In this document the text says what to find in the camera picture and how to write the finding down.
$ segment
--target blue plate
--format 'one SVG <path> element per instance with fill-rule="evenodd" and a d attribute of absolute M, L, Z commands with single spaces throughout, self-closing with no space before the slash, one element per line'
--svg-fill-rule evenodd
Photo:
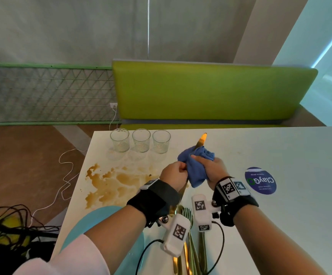
<path fill-rule="evenodd" d="M 105 220 L 110 215 L 117 212 L 121 207 L 119 206 L 105 206 L 103 208 L 98 208 L 85 217 L 83 217 L 79 222 L 72 228 L 69 232 L 67 238 L 65 239 L 62 250 L 69 245 L 73 240 L 75 240 L 79 235 L 85 233 L 93 226 L 97 225 L 102 220 Z M 141 235 L 136 240 L 132 249 L 129 251 L 123 262 L 120 264 L 118 270 L 114 275 L 123 275 L 123 274 L 135 274 L 139 258 L 144 250 L 144 234 Z"/>

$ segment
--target sleeve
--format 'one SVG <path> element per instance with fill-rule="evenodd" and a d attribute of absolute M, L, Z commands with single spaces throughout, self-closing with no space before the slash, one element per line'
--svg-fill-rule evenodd
<path fill-rule="evenodd" d="M 22 264 L 13 275 L 110 275 L 96 245 L 80 235 L 48 263 L 32 259 Z"/>

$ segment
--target blue cloth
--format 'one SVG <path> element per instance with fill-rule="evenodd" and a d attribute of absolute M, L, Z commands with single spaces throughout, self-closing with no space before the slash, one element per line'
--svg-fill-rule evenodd
<path fill-rule="evenodd" d="M 190 184 L 193 188 L 198 187 L 204 180 L 208 179 L 207 173 L 202 163 L 199 163 L 190 155 L 194 154 L 200 157 L 204 157 L 209 160 L 214 160 L 214 152 L 208 151 L 204 146 L 194 150 L 194 147 L 188 148 L 179 154 L 178 161 L 185 162 L 187 164 L 187 174 Z"/>

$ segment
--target drinking glass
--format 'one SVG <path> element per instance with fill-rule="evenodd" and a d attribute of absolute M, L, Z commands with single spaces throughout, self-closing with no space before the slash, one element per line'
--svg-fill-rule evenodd
<path fill-rule="evenodd" d="M 166 130 L 157 130 L 153 133 L 154 151 L 157 153 L 165 153 L 168 151 L 171 134 Z"/>
<path fill-rule="evenodd" d="M 134 144 L 138 152 L 149 150 L 150 132 L 147 129 L 137 129 L 132 134 Z"/>
<path fill-rule="evenodd" d="M 127 129 L 118 128 L 113 130 L 110 138 L 116 151 L 126 152 L 129 149 L 129 131 Z"/>

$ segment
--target glass rim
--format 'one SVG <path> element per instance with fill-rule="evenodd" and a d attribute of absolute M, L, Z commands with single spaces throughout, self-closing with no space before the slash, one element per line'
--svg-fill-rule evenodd
<path fill-rule="evenodd" d="M 138 131 L 138 130 L 146 130 L 146 131 L 148 131 L 148 133 L 149 133 L 148 138 L 145 139 L 145 140 L 143 140 L 143 141 L 139 141 L 139 140 L 134 139 L 134 133 L 135 133 L 136 131 Z M 134 131 L 133 131 L 133 133 L 132 133 L 132 138 L 133 138 L 134 141 L 137 141 L 137 142 L 139 142 L 139 143 L 143 143 L 143 142 L 148 141 L 148 140 L 150 139 L 150 131 L 149 131 L 148 129 L 145 129 L 145 128 L 138 128 L 137 130 L 134 130 Z"/>
<path fill-rule="evenodd" d="M 112 135 L 112 133 L 113 133 L 114 131 L 119 131 L 119 130 L 126 131 L 126 132 L 128 133 L 128 135 L 127 135 L 124 139 L 122 139 L 122 140 L 115 140 L 114 138 L 111 137 L 111 135 Z M 117 128 L 117 129 L 114 129 L 114 130 L 111 131 L 111 133 L 110 133 L 110 138 L 111 138 L 111 140 L 113 140 L 113 141 L 115 141 L 115 142 L 122 142 L 122 141 L 125 141 L 127 138 L 129 138 L 129 130 L 126 129 L 126 128 Z"/>
<path fill-rule="evenodd" d="M 156 132 L 159 132 L 159 131 L 166 131 L 166 132 L 168 133 L 168 135 L 169 135 L 169 138 L 168 138 L 168 140 L 167 140 L 167 141 L 160 142 L 160 141 L 157 141 L 157 140 L 154 138 L 154 134 L 155 134 Z M 168 132 L 167 130 L 164 130 L 164 129 L 156 130 L 156 131 L 154 131 L 154 132 L 153 132 L 153 134 L 152 134 L 152 138 L 153 138 L 153 140 L 154 140 L 154 141 L 156 141 L 157 143 L 160 143 L 160 144 L 167 143 L 168 141 L 170 141 L 170 140 L 171 140 L 171 133 L 170 133 L 170 132 Z"/>

